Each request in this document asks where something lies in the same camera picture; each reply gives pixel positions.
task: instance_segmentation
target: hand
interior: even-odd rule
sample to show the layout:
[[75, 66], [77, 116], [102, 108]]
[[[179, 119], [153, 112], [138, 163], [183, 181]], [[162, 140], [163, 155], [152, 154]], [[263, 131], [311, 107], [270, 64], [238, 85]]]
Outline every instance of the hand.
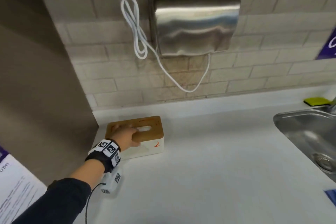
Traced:
[[135, 142], [132, 140], [132, 135], [136, 132], [138, 132], [138, 130], [133, 128], [131, 125], [115, 125], [112, 128], [109, 139], [115, 140], [120, 147], [120, 151], [124, 151], [129, 147], [138, 147], [140, 145], [140, 142]]

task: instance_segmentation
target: black sleeve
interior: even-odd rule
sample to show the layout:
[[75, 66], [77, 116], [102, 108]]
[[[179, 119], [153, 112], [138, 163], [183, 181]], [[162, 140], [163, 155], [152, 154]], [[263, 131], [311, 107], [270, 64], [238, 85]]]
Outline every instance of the black sleeve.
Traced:
[[91, 187], [86, 182], [65, 178], [53, 182], [13, 224], [72, 224], [85, 207]]

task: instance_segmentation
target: green sponge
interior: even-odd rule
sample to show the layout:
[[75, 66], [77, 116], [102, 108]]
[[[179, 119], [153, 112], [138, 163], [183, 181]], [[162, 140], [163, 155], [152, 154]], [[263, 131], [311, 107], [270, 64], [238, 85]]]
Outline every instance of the green sponge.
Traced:
[[303, 100], [309, 106], [320, 106], [320, 105], [329, 105], [330, 100], [326, 98], [316, 97], [316, 98], [306, 98]]

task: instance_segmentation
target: brown tissue box lid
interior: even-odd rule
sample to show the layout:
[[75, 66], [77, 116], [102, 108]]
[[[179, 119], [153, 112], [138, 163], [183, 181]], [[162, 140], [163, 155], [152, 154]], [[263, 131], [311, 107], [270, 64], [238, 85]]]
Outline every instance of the brown tissue box lid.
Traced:
[[132, 140], [136, 142], [157, 140], [163, 137], [163, 129], [160, 116], [151, 116], [146, 118], [111, 122], [107, 125], [105, 138], [111, 137], [112, 128], [117, 124], [119, 124], [120, 126], [131, 124], [135, 128], [151, 126], [151, 129], [148, 131], [137, 132], [133, 135]]

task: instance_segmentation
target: person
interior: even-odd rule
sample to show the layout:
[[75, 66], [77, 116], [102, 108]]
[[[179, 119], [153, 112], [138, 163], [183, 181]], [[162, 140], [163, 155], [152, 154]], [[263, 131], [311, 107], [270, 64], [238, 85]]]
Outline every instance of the person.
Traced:
[[[140, 145], [140, 143], [132, 140], [132, 135], [137, 131], [132, 126], [119, 127], [117, 125], [113, 127], [111, 137], [95, 145], [81, 167], [68, 178], [54, 181], [50, 184], [45, 194], [12, 223], [73, 223], [85, 207], [91, 190], [99, 183], [104, 173], [110, 172], [114, 168], [112, 158], [129, 147]], [[108, 145], [114, 146], [115, 154], [113, 156], [108, 157], [99, 148], [100, 144], [106, 145], [106, 142]]]

